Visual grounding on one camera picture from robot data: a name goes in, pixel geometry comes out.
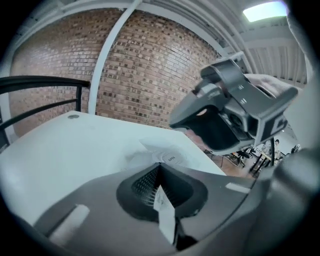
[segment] gray device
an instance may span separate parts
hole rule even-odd
[[[283,130],[283,112],[298,95],[291,87],[273,98],[252,85],[236,62],[238,53],[202,69],[202,80],[170,115],[171,128],[193,130],[216,155],[257,146]]]
[[[218,118],[211,125],[226,124],[221,113],[212,115]],[[207,121],[200,120],[200,126]],[[320,190],[319,166],[318,148],[286,157],[257,180],[155,163],[82,184],[51,205],[34,226],[19,216],[16,220],[30,238],[56,256],[262,255],[304,218]],[[152,207],[159,186],[175,208],[174,243],[161,233]],[[89,209],[82,224],[71,229],[63,246],[50,242],[78,204]]]

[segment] brick wall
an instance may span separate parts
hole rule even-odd
[[[107,35],[122,12],[99,9],[70,15],[38,31],[16,51],[11,75],[45,75],[90,81]],[[199,70],[217,53],[193,32],[171,20],[135,11],[121,29],[105,62],[96,114],[168,127],[175,104],[195,85]],[[43,87],[10,93],[16,116],[75,97],[71,87]],[[82,94],[87,112],[89,91]],[[18,136],[74,109],[59,106],[15,125]]]

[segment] white ceiling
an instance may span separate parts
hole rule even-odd
[[[291,126],[288,124],[287,126],[286,126],[286,128],[284,129],[284,132],[286,133],[286,134],[288,134],[291,138],[293,138],[296,142],[297,142],[297,144],[299,143],[298,142],[298,139],[297,139],[297,137],[296,137],[296,135],[295,135],[295,133],[294,133],[294,130],[292,130],[292,128],[291,128]]]
[[[127,7],[132,1],[46,0],[19,28],[12,44],[18,47],[45,23],[68,13],[74,13],[76,10],[101,8],[106,6],[106,3],[109,3],[108,7]],[[205,31],[213,41],[216,41],[222,55],[243,51],[246,58],[246,72],[271,75],[304,88],[307,82],[305,58],[289,30],[286,17],[249,22],[243,14],[244,9],[264,2],[270,1],[143,0],[138,9],[151,10],[152,7],[158,7],[165,9],[166,12],[174,12]],[[288,130],[288,133],[295,137],[290,128]]]

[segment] white tabletop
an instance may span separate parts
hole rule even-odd
[[[70,115],[79,115],[69,119]],[[182,132],[90,115],[62,114],[19,138],[0,154],[1,191],[10,210],[31,225],[84,183],[124,170],[139,142],[163,137],[197,162],[190,168],[225,175]]]

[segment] fluorescent light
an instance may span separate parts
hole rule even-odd
[[[281,1],[265,2],[245,9],[243,14],[250,22],[255,22],[272,17],[287,16],[287,8]]]

